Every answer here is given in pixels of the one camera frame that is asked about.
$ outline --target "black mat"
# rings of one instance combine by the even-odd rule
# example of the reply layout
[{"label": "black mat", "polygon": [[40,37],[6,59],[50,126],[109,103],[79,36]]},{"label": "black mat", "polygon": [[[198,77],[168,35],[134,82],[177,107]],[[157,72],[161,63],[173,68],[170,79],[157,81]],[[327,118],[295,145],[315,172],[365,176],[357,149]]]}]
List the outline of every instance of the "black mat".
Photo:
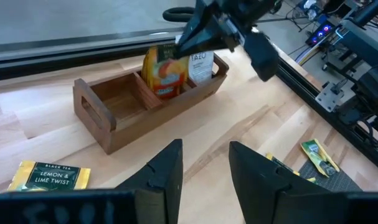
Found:
[{"label": "black mat", "polygon": [[308,160],[299,171],[303,178],[316,178],[316,184],[332,192],[353,192],[362,189],[341,169],[330,178],[320,174],[314,164]]}]

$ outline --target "green tea packet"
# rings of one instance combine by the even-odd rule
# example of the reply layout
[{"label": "green tea packet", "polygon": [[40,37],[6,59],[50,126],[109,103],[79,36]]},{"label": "green tea packet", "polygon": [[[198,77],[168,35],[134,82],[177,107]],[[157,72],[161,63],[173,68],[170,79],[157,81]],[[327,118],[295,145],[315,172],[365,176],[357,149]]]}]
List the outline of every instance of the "green tea packet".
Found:
[{"label": "green tea packet", "polygon": [[79,190],[88,184],[90,169],[22,161],[7,190]]},{"label": "green tea packet", "polygon": [[301,143],[301,147],[321,174],[329,177],[339,172],[339,167],[323,149],[317,139],[303,142]]}]

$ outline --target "metal bracket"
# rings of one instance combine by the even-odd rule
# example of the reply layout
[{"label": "metal bracket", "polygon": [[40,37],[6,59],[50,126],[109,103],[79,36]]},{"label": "metal bracket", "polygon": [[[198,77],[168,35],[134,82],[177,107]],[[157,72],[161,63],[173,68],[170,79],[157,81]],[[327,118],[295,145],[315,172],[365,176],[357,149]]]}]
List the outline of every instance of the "metal bracket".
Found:
[{"label": "metal bracket", "polygon": [[339,89],[338,93],[332,91],[336,87],[333,83],[328,83],[328,85],[323,88],[321,93],[315,98],[316,101],[328,112],[334,111],[339,100],[344,96],[344,92]]}]

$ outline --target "yellow tea packet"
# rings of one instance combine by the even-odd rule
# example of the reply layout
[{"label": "yellow tea packet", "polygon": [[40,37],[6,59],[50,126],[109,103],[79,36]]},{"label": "yellow tea packet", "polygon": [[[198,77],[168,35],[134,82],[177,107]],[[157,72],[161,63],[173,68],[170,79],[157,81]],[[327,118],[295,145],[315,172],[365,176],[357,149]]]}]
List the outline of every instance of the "yellow tea packet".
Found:
[{"label": "yellow tea packet", "polygon": [[22,161],[7,190],[78,190],[88,184],[90,169]]},{"label": "yellow tea packet", "polygon": [[143,61],[142,79],[160,99],[179,95],[187,81],[189,57],[172,59],[175,51],[175,44],[150,47]]}]

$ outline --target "wooden box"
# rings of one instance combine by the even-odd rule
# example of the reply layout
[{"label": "wooden box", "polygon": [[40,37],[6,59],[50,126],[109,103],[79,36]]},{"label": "wooden box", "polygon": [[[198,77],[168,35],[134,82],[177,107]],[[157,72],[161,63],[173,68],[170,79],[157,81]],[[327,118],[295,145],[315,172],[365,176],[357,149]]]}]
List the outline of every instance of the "wooden box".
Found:
[{"label": "wooden box", "polygon": [[75,114],[111,154],[214,94],[229,69],[216,55],[214,65],[218,70],[211,80],[196,85],[188,79],[181,94],[170,100],[160,100],[147,87],[141,67],[90,83],[75,80]]}]

